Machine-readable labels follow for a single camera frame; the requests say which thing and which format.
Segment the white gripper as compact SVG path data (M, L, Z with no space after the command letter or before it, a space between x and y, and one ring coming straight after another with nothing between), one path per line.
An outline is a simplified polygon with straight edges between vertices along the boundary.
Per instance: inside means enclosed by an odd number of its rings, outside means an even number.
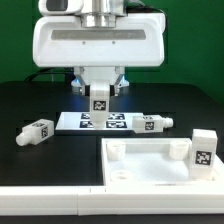
M73 91L82 96L90 95L83 67L111 67L110 95L117 96L126 86L124 67L162 64L164 30L162 13L119 17L113 28L84 28L75 16L46 16L34 29L33 60L39 67L75 67Z

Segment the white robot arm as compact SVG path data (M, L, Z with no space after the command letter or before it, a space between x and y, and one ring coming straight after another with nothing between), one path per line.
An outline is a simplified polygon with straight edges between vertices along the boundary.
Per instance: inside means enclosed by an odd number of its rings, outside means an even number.
M35 64L73 68L73 88L86 96L93 81L117 92L127 67L164 61L166 14L140 0L39 0L38 9Z

